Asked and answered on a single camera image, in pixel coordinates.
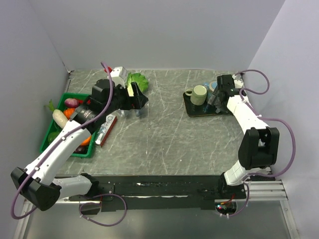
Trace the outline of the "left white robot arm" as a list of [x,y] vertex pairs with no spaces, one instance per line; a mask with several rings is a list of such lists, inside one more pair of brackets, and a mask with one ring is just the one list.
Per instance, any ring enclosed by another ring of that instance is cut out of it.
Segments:
[[58,137],[43,153],[25,168],[16,167],[11,178],[18,193],[41,211],[51,208],[59,199],[82,195],[93,200],[99,193],[99,182],[89,174],[56,179],[60,167],[77,147],[94,134],[116,110],[140,110],[148,98],[132,82],[127,87],[108,79],[98,80],[83,103],[76,108]]

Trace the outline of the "grey plastic measuring cup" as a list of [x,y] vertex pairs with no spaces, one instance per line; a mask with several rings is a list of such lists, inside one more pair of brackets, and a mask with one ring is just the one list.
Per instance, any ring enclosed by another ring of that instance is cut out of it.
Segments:
[[131,111],[130,110],[117,110],[117,114],[118,114],[118,116],[125,118],[131,114]]

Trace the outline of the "grey-blue hexagonal mug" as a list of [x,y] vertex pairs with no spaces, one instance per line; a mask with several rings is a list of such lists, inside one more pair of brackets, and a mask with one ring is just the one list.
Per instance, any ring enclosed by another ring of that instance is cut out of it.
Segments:
[[223,114],[226,113],[223,108],[222,103],[219,100],[219,97],[216,94],[212,94],[207,102],[206,109],[214,114]]

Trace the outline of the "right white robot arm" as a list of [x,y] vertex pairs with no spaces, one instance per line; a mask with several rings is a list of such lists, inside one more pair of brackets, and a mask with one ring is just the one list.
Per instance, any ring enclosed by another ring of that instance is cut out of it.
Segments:
[[222,173],[218,182],[219,195],[227,199],[248,177],[267,176],[261,170],[276,163],[280,133],[254,113],[246,93],[235,86],[232,75],[218,76],[214,93],[217,108],[232,114],[244,133],[238,160]]

